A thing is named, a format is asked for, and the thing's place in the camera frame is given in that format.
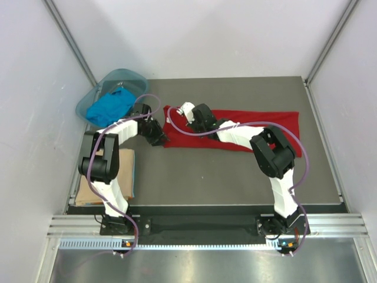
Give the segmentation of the red t-shirt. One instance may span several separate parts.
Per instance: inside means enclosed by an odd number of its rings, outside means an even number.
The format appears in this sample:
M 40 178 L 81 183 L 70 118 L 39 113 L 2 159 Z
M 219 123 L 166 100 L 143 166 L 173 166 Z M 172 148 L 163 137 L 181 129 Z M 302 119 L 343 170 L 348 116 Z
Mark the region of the red t-shirt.
M 193 137 L 180 133 L 177 131 L 168 120 L 170 114 L 173 122 L 180 129 L 192 133 L 193 130 L 187 125 L 185 117 L 179 115 L 177 110 L 169 110 L 170 106 L 166 105 L 163 108 L 165 123 L 163 131 L 168 137 L 163 147 L 178 147 L 178 148 L 201 148 L 201 149 L 222 149 L 235 152 L 252 152 L 243 146 L 238 146 L 231 143 L 222 143 L 215 141 L 208 137 Z M 299 133 L 299 112 L 297 111 L 238 111 L 238 110 L 213 110 L 216 119 L 228 119 L 234 122 L 246 123 L 255 121 L 269 121 L 280 124 L 290 130 L 296 137 L 300 137 Z

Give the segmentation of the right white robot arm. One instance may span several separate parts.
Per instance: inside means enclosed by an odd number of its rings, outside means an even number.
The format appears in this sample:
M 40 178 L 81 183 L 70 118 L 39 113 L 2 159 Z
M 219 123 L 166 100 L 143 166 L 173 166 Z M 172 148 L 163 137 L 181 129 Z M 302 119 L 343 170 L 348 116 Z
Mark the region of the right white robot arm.
M 283 234 L 294 229 L 299 218 L 292 189 L 296 152 L 283 131 L 276 126 L 241 126 L 231 120 L 218 120 L 206 104 L 184 103 L 181 112 L 195 133 L 206 133 L 212 140 L 253 151 L 259 169 L 270 180 L 275 200 L 274 217 L 264 221 L 260 231 Z

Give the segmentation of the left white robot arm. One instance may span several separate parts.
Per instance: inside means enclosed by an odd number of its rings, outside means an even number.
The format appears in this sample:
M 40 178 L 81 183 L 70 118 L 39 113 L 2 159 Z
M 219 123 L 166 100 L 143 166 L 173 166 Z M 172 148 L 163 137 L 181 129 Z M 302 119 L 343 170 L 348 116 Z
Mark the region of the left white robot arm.
M 135 136 L 143 136 L 151 146 L 163 146 L 168 141 L 159 122 L 153 118 L 151 107 L 144 103 L 135 103 L 125 118 L 112 125 L 84 133 L 78 171 L 105 206 L 101 222 L 103 235 L 137 231 L 134 220 L 127 214 L 128 202 L 117 180 L 120 145 Z

